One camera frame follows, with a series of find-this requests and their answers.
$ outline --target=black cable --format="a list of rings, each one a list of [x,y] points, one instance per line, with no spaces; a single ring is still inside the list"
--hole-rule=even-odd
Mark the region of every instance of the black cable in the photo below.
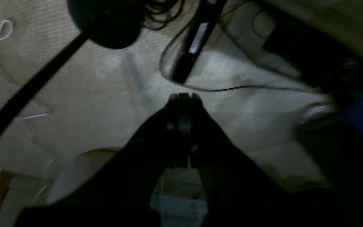
[[[0,137],[31,99],[42,89],[58,70],[76,53],[76,51],[110,19],[107,12],[103,12],[83,30],[74,40],[60,51],[36,75],[34,75],[15,95],[0,109]]]
[[[200,91],[200,92],[222,92],[222,91],[229,91],[229,90],[236,90],[236,89],[244,89],[244,88],[251,88],[251,89],[268,89],[268,90],[286,90],[286,91],[294,91],[294,92],[304,92],[304,93],[312,93],[312,94],[318,94],[318,92],[312,91],[312,90],[304,90],[304,89],[296,89],[296,88],[282,88],[282,87],[272,87],[272,86],[264,86],[264,85],[243,85],[243,86],[236,86],[236,87],[232,87],[232,88],[227,88],[227,89],[204,89],[204,88],[200,88],[200,87],[196,87],[196,86],[192,86],[192,85],[186,85],[186,84],[180,84],[177,83],[173,80],[170,79],[169,76],[166,75],[166,72],[164,71],[164,58],[167,54],[167,51],[169,50],[169,48],[171,47],[171,45],[173,45],[173,43],[178,39],[178,37],[189,27],[190,23],[193,21],[190,20],[176,35],[175,37],[173,37],[172,40],[170,40],[170,42],[167,44],[167,46],[164,48],[161,56],[160,56],[160,60],[159,60],[159,71],[161,76],[166,79],[168,82],[173,83],[177,86],[181,86],[183,88],[187,88],[187,89],[192,89],[192,90],[196,90],[196,91]],[[241,45],[233,38],[233,36],[226,30],[226,28],[224,26],[221,26],[221,29],[223,30],[223,32],[228,36],[228,38],[249,58],[250,61],[252,61],[253,63],[255,63],[257,66],[259,66],[259,63],[252,60],[251,56],[246,53],[244,51],[244,49],[241,47]],[[276,72],[278,74],[281,74],[282,72],[276,70],[276,69],[272,69],[270,67],[264,67],[264,66],[260,66],[263,69],[266,69],[268,71],[272,71],[272,72]]]
[[[185,0],[181,0],[179,9],[177,10],[177,13],[174,16],[170,16],[169,11],[178,3],[178,1],[179,0],[167,0],[165,2],[157,2],[155,0],[146,0],[145,1],[145,9],[147,10],[146,18],[155,23],[159,23],[162,25],[159,27],[153,27],[153,28],[145,26],[145,25],[144,25],[144,27],[146,27],[147,29],[153,30],[153,31],[159,31],[159,30],[162,30],[163,28],[165,28],[168,23],[172,22],[173,20],[176,20],[183,11]],[[159,10],[159,11],[154,12],[147,7],[152,8],[154,10]],[[154,17],[156,15],[161,15],[161,14],[165,14],[165,13],[166,13],[165,20],[159,20]]]

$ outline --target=black device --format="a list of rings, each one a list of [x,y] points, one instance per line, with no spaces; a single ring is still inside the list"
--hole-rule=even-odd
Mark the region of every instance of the black device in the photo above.
[[[363,97],[363,58],[343,43],[268,4],[276,22],[262,45],[301,72],[301,81],[334,97],[345,110]]]
[[[173,65],[170,78],[184,84],[218,19],[227,0],[200,0],[190,22],[187,35]]]
[[[68,11],[84,31],[102,12],[110,16],[99,25],[89,39],[110,49],[123,49],[140,36],[144,21],[144,5],[136,0],[67,0]]]

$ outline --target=black object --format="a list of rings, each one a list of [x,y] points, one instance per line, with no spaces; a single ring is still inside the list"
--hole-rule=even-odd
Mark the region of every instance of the black object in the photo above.
[[[168,23],[172,22],[173,20],[176,20],[183,11],[185,0],[181,0],[177,13],[171,16],[170,9],[172,9],[178,2],[179,0],[165,0],[165,1],[141,0],[141,3],[145,4],[145,13],[144,13],[145,18],[153,23],[161,24],[161,26],[159,27],[150,27],[150,26],[145,26],[145,27],[153,31],[159,31],[165,28]],[[157,19],[156,16],[159,15],[166,15],[166,19],[165,20]]]
[[[133,44],[141,33],[143,5],[135,0],[67,0],[69,13],[83,31],[103,11],[110,14],[107,23],[96,29],[90,39],[110,49]]]
[[[124,225],[133,212],[131,222],[145,218],[148,226],[159,226],[149,208],[153,189],[166,168],[186,167],[188,158],[206,196],[209,213],[203,226],[343,223],[331,191],[285,192],[231,143],[198,95],[174,94],[88,182],[55,204],[24,210],[17,226],[35,220],[46,220],[46,226],[93,220]]]
[[[363,97],[363,59],[343,43],[280,10],[267,7],[277,26],[262,48],[301,71],[301,81],[334,97],[344,110]]]
[[[226,12],[224,15],[232,12],[233,10],[237,9],[239,6],[235,7],[234,9]],[[304,90],[304,89],[295,89],[295,88],[284,88],[284,87],[272,87],[272,86],[264,86],[264,85],[242,85],[242,86],[235,86],[235,87],[231,87],[231,88],[223,88],[223,89],[205,89],[205,88],[200,88],[197,86],[193,86],[193,85],[188,85],[188,84],[181,84],[181,83],[177,83],[173,80],[170,79],[170,76],[167,75],[167,73],[164,70],[164,59],[165,56],[167,55],[168,50],[170,49],[170,47],[175,43],[175,41],[180,37],[180,35],[190,26],[190,23],[187,23],[174,37],[173,39],[166,45],[166,47],[163,49],[162,54],[160,55],[160,60],[159,60],[159,70],[160,70],[160,74],[161,76],[166,79],[168,82],[173,83],[177,86],[181,86],[183,88],[187,88],[187,89],[191,89],[191,90],[195,90],[195,91],[200,91],[200,92],[224,92],[224,91],[230,91],[230,90],[236,90],[236,89],[245,89],[245,88],[251,88],[251,89],[268,89],[268,90],[285,90],[285,91],[293,91],[293,92],[304,92],[304,93],[318,93],[316,91],[312,91],[312,90]],[[260,63],[253,61],[253,59],[250,57],[250,55],[240,46],[240,44],[238,42],[236,42],[236,40],[233,38],[233,36],[226,30],[225,25],[223,24],[223,22],[221,20],[218,21],[219,26],[221,27],[221,29],[223,30],[223,32],[230,38],[230,40],[248,57],[249,60],[251,60],[255,65],[261,67],[262,69],[265,70],[269,70],[275,73],[278,73],[282,76],[287,77],[288,75],[283,74],[281,71],[278,71],[276,69],[272,69],[270,67],[267,66],[263,66]]]
[[[200,5],[190,22],[187,35],[173,65],[170,78],[184,84],[218,19],[227,0],[200,0]]]
[[[100,26],[105,24],[110,15],[103,12],[87,29],[82,31],[70,44],[45,65],[30,79],[0,110],[0,136],[16,115],[33,99],[37,92],[55,75],[72,55],[88,40]]]

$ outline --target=floor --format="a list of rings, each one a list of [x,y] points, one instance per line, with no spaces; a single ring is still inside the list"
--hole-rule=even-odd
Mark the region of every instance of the floor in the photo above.
[[[238,3],[230,2],[228,7]],[[46,163],[53,159],[49,177],[54,178],[79,154],[125,145],[141,123],[165,105],[170,94],[192,92],[163,79],[158,60],[166,44],[192,17],[197,4],[197,0],[187,0],[179,19],[159,32],[144,30],[127,49],[109,50],[87,42],[37,96],[53,109],[48,117],[32,120],[37,130],[31,139],[39,147],[23,142],[29,138],[23,121],[13,122],[0,139],[0,166],[42,177]],[[264,40],[250,33],[249,23],[242,19],[256,10],[252,4],[240,7],[226,19],[228,29],[243,46],[255,48],[251,51],[256,58],[280,61],[261,52]],[[19,84],[25,83],[78,34],[65,1],[0,0],[0,23],[3,19],[14,21],[14,32],[1,43],[0,65]],[[173,48],[170,58],[176,51]],[[166,62],[170,69],[172,60]],[[219,27],[211,35],[188,83],[209,89],[243,84],[306,89],[258,68]],[[14,93],[15,89],[0,81],[0,108]],[[300,110],[321,101],[321,96],[254,89],[197,93],[233,143],[285,188],[294,190],[303,182],[323,180],[316,165],[291,137]],[[22,114],[38,111],[29,106]]]

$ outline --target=white cable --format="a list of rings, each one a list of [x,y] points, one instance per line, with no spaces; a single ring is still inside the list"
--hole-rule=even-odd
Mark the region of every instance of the white cable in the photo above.
[[[7,34],[5,34],[3,37],[1,37],[1,33],[2,30],[4,28],[4,25],[7,24],[9,25],[9,30],[7,32]],[[13,23],[10,20],[3,20],[0,24],[0,42],[2,40],[7,39],[13,32]],[[19,85],[17,85],[8,75],[7,73],[5,73],[5,71],[1,68],[0,66],[0,80],[8,83],[10,86],[13,86],[16,89],[19,89]],[[34,114],[34,115],[29,115],[29,116],[19,116],[17,118],[15,118],[16,120],[24,120],[24,119],[30,119],[30,118],[38,118],[38,117],[45,117],[51,114],[52,109],[49,108],[48,106],[44,105],[43,103],[37,101],[37,100],[32,100],[31,103],[36,106],[37,108],[43,110],[43,113],[38,113],[38,114]]]
[[[7,34],[5,34],[4,36],[1,37],[1,33],[3,31],[5,24],[7,24],[9,26],[9,30],[8,30]],[[3,20],[0,24],[0,42],[2,40],[7,39],[12,34],[12,32],[13,32],[12,21]],[[10,86],[13,86],[16,89],[19,89],[19,85],[17,85],[14,82],[14,80],[9,77],[9,75],[4,71],[4,69],[1,68],[1,66],[0,66],[0,80],[6,82],[7,84],[9,84]],[[49,116],[52,113],[52,109],[37,100],[32,100],[31,104],[33,104],[37,108],[43,110],[44,112],[33,114],[33,115],[27,115],[27,116],[18,116],[15,118],[15,120],[17,120],[17,121],[26,120],[26,121],[23,121],[23,126],[25,127],[25,133],[26,133],[23,138],[23,145],[30,150],[36,151],[39,154],[43,154],[44,155],[43,158],[48,159],[48,161],[46,163],[46,169],[45,169],[44,186],[42,187],[42,189],[39,190],[39,192],[33,198],[32,204],[34,204],[37,201],[37,199],[40,197],[41,193],[49,186],[50,167],[51,167],[52,162],[54,162],[56,160],[56,158],[51,154],[51,152],[48,152],[45,149],[41,148],[38,144],[36,144],[33,141],[33,138],[36,134],[36,126],[34,125],[34,123],[31,120],[29,120],[29,119],[33,119],[33,118]]]

